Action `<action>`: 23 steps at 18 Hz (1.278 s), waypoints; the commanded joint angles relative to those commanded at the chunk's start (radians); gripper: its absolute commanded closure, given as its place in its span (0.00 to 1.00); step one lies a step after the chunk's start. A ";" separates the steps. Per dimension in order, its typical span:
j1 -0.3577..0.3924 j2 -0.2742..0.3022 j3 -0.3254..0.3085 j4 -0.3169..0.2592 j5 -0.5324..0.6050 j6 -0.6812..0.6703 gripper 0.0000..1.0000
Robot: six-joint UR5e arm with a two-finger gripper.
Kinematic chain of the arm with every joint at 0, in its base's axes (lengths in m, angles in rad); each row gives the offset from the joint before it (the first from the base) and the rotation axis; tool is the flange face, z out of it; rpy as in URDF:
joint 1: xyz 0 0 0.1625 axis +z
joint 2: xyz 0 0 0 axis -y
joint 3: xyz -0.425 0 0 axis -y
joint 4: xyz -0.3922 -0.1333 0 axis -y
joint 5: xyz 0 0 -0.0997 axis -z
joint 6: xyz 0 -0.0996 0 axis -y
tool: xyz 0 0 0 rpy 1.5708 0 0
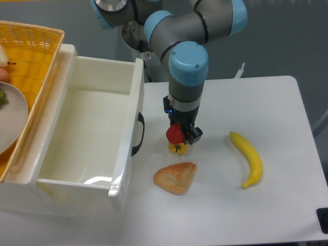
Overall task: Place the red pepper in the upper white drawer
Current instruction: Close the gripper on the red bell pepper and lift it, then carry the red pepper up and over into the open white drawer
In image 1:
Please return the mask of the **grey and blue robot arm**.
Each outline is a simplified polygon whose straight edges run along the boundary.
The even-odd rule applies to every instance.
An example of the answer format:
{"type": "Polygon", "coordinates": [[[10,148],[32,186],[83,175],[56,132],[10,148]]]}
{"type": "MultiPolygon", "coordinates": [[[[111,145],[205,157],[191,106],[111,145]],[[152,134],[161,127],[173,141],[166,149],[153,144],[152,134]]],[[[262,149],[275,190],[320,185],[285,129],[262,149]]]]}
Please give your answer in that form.
{"type": "Polygon", "coordinates": [[[192,145],[202,136],[195,126],[209,56],[204,45],[242,31],[248,22],[244,1],[192,1],[193,11],[175,17],[162,1],[92,1],[105,28],[135,22],[141,25],[150,49],[169,77],[163,99],[171,124],[178,124],[182,142],[192,145]]]}

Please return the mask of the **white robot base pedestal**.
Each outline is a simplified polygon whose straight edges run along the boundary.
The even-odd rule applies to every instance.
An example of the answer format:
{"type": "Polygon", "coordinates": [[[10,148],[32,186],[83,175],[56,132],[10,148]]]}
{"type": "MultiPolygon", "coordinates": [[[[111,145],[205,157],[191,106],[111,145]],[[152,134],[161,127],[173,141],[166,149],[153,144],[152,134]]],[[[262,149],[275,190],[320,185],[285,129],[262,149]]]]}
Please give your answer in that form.
{"type": "Polygon", "coordinates": [[[122,37],[132,52],[133,60],[143,60],[143,70],[146,83],[158,83],[168,81],[168,76],[160,63],[159,58],[150,47],[144,34],[144,26],[137,21],[131,21],[123,25],[122,37]]]}

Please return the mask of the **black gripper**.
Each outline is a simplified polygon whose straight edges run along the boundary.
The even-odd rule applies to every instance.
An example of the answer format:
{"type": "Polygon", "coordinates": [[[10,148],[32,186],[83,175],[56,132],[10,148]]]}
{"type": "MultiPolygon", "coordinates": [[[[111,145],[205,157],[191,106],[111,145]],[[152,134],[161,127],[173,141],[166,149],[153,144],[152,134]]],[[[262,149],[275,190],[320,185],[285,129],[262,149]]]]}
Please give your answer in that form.
{"type": "Polygon", "coordinates": [[[199,110],[199,102],[180,102],[169,95],[163,98],[164,112],[168,115],[170,126],[180,124],[184,135],[184,144],[192,145],[198,142],[203,131],[195,127],[195,120],[199,110]]]}

